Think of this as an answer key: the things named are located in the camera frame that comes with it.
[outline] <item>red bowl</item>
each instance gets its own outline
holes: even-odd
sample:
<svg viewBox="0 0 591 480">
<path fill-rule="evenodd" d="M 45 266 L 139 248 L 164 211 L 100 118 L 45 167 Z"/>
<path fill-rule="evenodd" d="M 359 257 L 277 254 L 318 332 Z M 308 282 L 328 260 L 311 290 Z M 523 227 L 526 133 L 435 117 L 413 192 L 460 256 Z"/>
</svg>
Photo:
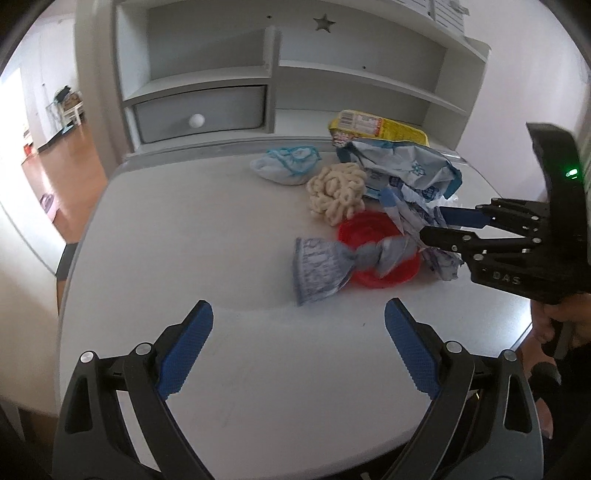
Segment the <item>red bowl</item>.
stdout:
<svg viewBox="0 0 591 480">
<path fill-rule="evenodd" d="M 351 220 L 345 220 L 340 224 L 338 239 L 353 250 L 361 245 L 375 242 L 387 236 L 401 235 L 390 217 L 384 212 L 361 212 Z M 417 252 L 414 257 L 401 263 L 388 275 L 379 278 L 372 270 L 353 273 L 352 280 L 361 283 L 367 288 L 386 288 L 413 278 L 421 266 L 421 257 Z"/>
</svg>

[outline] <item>blue gripper pad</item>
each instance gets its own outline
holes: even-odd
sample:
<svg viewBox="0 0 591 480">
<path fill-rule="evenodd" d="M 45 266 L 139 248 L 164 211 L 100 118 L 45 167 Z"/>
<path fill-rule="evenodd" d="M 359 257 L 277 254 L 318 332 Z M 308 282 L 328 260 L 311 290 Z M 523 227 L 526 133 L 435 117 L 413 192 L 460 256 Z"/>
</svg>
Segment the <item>blue gripper pad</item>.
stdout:
<svg viewBox="0 0 591 480">
<path fill-rule="evenodd" d="M 162 360 L 156 388 L 164 400 L 181 390 L 212 328 L 212 306 L 203 302 L 202 307 L 195 312 L 194 318 L 184 328 L 177 342 Z"/>
<path fill-rule="evenodd" d="M 398 299 L 386 304 L 386 330 L 418 390 L 434 400 L 439 394 L 437 362 L 414 329 L 414 319 Z"/>
<path fill-rule="evenodd" d="M 486 225 L 491 224 L 491 218 L 478 210 L 457 207 L 439 207 L 439 211 L 448 225 L 484 228 Z"/>
</svg>

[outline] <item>star cutout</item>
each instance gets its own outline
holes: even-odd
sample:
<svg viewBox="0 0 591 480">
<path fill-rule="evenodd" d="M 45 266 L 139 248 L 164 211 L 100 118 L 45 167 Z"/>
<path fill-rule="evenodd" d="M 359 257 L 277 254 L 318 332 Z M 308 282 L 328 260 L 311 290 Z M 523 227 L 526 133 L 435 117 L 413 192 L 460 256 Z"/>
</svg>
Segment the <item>star cutout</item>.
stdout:
<svg viewBox="0 0 591 480">
<path fill-rule="evenodd" d="M 318 32 L 318 30 L 326 30 L 328 33 L 330 33 L 330 26 L 334 25 L 336 22 L 331 22 L 329 20 L 328 15 L 324 14 L 324 16 L 322 18 L 315 18 L 314 20 L 316 20 L 316 23 L 318 24 L 316 26 L 316 31 Z"/>
</svg>

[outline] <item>yellow snack bag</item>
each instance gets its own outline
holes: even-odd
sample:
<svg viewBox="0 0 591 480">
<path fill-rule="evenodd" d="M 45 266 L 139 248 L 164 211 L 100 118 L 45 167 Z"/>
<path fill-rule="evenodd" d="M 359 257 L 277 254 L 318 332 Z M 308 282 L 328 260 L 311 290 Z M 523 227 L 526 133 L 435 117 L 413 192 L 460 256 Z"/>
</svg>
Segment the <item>yellow snack bag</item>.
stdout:
<svg viewBox="0 0 591 480">
<path fill-rule="evenodd" d="M 411 141 L 429 146 L 425 132 L 409 125 L 357 110 L 342 110 L 329 124 L 335 147 L 344 147 L 355 138 L 379 138 L 380 140 Z"/>
</svg>

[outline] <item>pink object on floor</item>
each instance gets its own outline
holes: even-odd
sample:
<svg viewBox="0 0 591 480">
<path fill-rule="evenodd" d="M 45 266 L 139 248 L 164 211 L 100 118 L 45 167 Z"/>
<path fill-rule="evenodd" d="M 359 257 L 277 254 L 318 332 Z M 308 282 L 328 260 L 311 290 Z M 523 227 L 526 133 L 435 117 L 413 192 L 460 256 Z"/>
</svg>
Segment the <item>pink object on floor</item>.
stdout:
<svg viewBox="0 0 591 480">
<path fill-rule="evenodd" d="M 56 219 L 58 209 L 56 196 L 52 193 L 44 193 L 39 200 L 39 203 L 41 204 L 43 211 L 45 211 L 46 215 L 49 217 L 49 220 L 53 222 L 53 220 Z"/>
</svg>

